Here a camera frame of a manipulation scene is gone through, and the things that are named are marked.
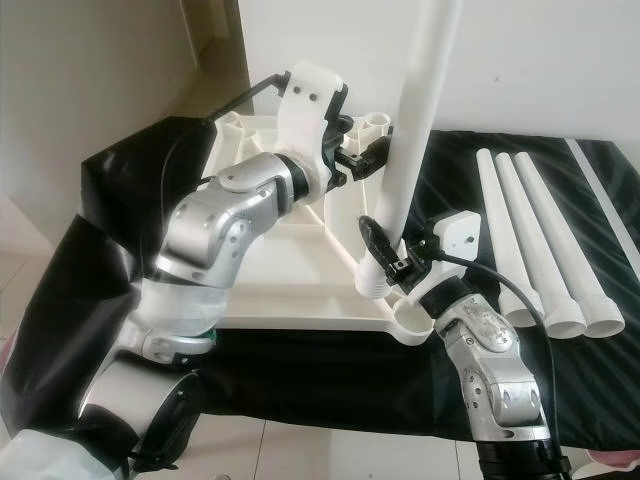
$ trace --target white plastic stand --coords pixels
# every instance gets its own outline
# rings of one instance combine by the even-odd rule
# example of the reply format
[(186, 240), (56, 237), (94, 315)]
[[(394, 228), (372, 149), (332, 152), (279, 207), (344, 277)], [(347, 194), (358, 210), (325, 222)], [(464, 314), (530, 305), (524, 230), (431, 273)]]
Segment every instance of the white plastic stand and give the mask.
[(573, 338), (584, 333), (586, 322), (569, 292), (553, 258), (533, 208), (506, 153), (496, 157), (502, 191), (515, 227), (527, 271), (542, 298), (544, 323), (553, 338)]
[[(527, 296), (540, 316), (544, 316), (540, 295), (529, 282), (529, 276), (527, 275), (516, 234), (513, 231), (513, 225), (509, 217), (509, 211), (507, 210), (507, 204), (504, 201), (498, 175), (493, 166), (491, 152), (483, 148), (478, 150), (476, 157), (496, 268), (499, 273), (515, 283)], [(529, 310), (511, 290), (502, 284), (500, 285), (498, 302), (500, 303), (500, 313), (514, 327), (531, 327), (535, 325)]]
[[(216, 121), (218, 136), (203, 177), (273, 151), (276, 117), (229, 113)], [(370, 114), (355, 119), (343, 147), (360, 153), (385, 134), (389, 117)], [(312, 205), (294, 210), (249, 248), (231, 289), (226, 316), (217, 328), (346, 330), (388, 332), (405, 345), (419, 345), (431, 334), (424, 314), (392, 311), (400, 294), (370, 300), (353, 285), (356, 258), (364, 253), (357, 218), (369, 212), (382, 172), (329, 192)]]
[(619, 333), (624, 329), (624, 318), (615, 302), (604, 293), (531, 157), (528, 153), (518, 153), (514, 163), (569, 292), (580, 305), (587, 321), (585, 336), (602, 338)]
[[(400, 97), (398, 118), (373, 218), (397, 248), (422, 165), (463, 0), (422, 0)], [(366, 252), (356, 288), (365, 297), (383, 298), (391, 289), (384, 272)]]

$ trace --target white plastic base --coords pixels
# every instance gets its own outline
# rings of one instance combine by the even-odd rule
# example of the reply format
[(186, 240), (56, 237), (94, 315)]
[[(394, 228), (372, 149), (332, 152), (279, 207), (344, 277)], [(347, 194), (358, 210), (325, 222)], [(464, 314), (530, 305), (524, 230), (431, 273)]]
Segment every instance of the white plastic base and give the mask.
[[(216, 127), (219, 133), (203, 176), (271, 151), (277, 139), (275, 117), (229, 113)], [(388, 127), (383, 114), (356, 118), (343, 147), (360, 153)], [(426, 313), (402, 310), (396, 319), (392, 306), (402, 295), (369, 300), (353, 284), (355, 259), (365, 251), (357, 219), (375, 204), (380, 180), (381, 172), (359, 182), (349, 179), (324, 201), (295, 205), (256, 240), (217, 328), (379, 331), (405, 345), (423, 343), (433, 330)]]

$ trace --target white plastic pipe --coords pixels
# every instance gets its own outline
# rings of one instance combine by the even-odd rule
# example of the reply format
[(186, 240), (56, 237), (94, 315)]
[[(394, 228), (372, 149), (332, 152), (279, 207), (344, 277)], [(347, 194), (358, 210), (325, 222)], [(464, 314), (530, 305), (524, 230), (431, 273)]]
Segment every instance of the white plastic pipe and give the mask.
[(582, 310), (569, 296), (511, 157), (498, 154), (496, 166), (527, 271), (542, 298), (547, 333), (553, 338), (577, 337), (587, 327)]
[(514, 163), (569, 292), (580, 305), (587, 321), (584, 334), (602, 338), (621, 332), (624, 318), (618, 306), (604, 293), (531, 157), (525, 152), (518, 153)]
[[(498, 175), (493, 166), (491, 152), (483, 148), (478, 150), (476, 158), (478, 160), (478, 172), (480, 174), (484, 208), (487, 214), (496, 268), (499, 273), (515, 283), (527, 296), (540, 316), (544, 316), (540, 295), (533, 289), (527, 276), (518, 240), (513, 231), (513, 225), (507, 210), (507, 204), (504, 201)], [(529, 310), (511, 290), (502, 284), (500, 284), (498, 302), (500, 303), (500, 313), (514, 327), (531, 327), (535, 325)]]
[[(400, 97), (389, 159), (374, 219), (397, 248), (433, 125), (463, 0), (421, 0), (417, 28)], [(368, 298), (386, 297), (391, 288), (369, 252), (360, 261), (356, 288)]]

